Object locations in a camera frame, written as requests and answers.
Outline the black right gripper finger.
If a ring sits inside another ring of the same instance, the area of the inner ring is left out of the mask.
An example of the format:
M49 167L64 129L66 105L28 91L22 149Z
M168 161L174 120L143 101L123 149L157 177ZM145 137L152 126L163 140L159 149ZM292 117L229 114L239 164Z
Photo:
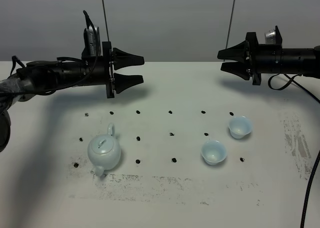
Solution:
M249 59L249 42L243 41L233 47L220 50L217 58L219 60L247 61Z
M223 62L220 68L221 71L234 74L244 80L250 79L250 74L247 71L247 66L240 62Z

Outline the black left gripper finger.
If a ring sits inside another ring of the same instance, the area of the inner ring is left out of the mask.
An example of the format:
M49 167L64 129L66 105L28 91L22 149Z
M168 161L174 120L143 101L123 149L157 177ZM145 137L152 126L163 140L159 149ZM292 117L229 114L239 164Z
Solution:
M114 73L114 90L117 94L124 90L133 87L135 85L142 84L144 82L142 75L123 75Z
M145 63L142 56L133 55L118 48L113 48L112 55L115 70L130 66L141 66Z

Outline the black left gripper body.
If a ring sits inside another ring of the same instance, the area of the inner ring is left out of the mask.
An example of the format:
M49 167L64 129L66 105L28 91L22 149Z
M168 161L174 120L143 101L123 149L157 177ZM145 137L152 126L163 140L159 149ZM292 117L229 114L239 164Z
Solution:
M86 61L86 67L84 68L85 75L90 75L87 79L81 82L82 86L93 86L93 85L105 85L107 98L114 98L113 82L111 76L111 61L112 61L112 45L111 42L102 42L103 54L98 57L95 64L95 58L89 56L89 47L85 45L85 48L81 54L81 59Z

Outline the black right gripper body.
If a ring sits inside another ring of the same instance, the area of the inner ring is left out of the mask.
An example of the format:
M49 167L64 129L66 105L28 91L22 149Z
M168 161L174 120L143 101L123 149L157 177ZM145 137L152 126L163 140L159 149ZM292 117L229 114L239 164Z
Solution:
M253 85L261 84L261 74L278 74L282 45L259 44L255 32L248 32L245 40L249 43L249 74Z

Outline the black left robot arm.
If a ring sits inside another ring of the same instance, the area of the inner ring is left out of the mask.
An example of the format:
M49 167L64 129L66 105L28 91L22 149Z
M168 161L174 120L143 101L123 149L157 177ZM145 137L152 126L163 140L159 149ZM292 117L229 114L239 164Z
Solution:
M35 95L47 96L58 90L76 86L106 86L106 96L144 82L141 75L121 75L116 71L145 63L142 56L112 48L103 42L103 55L89 56L83 51L81 59L59 57L56 61L33 61L23 64L12 57L12 69L7 79L0 82L0 149L10 140L11 120L8 109L17 101L25 102Z

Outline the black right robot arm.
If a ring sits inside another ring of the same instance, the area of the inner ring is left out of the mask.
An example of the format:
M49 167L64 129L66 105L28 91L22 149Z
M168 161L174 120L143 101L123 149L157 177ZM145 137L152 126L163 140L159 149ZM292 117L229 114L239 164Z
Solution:
M255 32L248 32L245 40L217 54L221 71L261 84L261 74L293 74L320 77L320 48L283 48L282 37L275 44L259 44Z

